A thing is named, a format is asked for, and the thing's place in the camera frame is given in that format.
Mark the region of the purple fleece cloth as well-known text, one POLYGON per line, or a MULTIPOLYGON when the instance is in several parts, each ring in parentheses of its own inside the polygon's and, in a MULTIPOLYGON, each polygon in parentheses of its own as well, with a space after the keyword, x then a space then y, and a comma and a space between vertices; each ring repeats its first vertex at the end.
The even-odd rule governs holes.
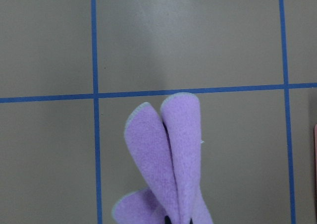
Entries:
POLYGON ((124 138, 147 187, 115 204, 117 223, 212 223, 200 189, 202 133, 196 95, 171 95, 159 111, 142 103, 128 117, 124 138))

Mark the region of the pink plastic bin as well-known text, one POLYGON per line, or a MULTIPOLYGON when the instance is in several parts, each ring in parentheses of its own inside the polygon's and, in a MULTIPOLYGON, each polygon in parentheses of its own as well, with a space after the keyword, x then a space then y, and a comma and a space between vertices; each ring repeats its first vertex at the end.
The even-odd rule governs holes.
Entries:
POLYGON ((315 154, 315 168, 317 169, 317 124, 314 126, 314 154, 315 154))

